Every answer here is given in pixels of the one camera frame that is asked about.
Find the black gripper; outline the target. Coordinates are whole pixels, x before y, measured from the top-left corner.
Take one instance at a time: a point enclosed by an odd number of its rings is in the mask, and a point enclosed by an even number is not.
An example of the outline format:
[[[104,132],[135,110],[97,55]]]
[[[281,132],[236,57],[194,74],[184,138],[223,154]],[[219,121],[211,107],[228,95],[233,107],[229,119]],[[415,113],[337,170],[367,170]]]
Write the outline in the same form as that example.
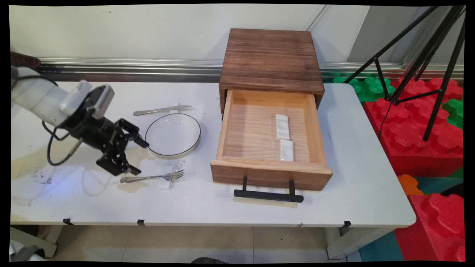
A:
[[[76,139],[92,148],[100,150],[102,156],[96,160],[96,165],[105,169],[113,176],[122,174],[141,174],[141,170],[129,164],[125,155],[127,142],[133,141],[142,148],[149,143],[141,137],[139,127],[121,118],[116,122],[106,117],[96,119],[87,108],[78,108],[76,112],[59,125]]]

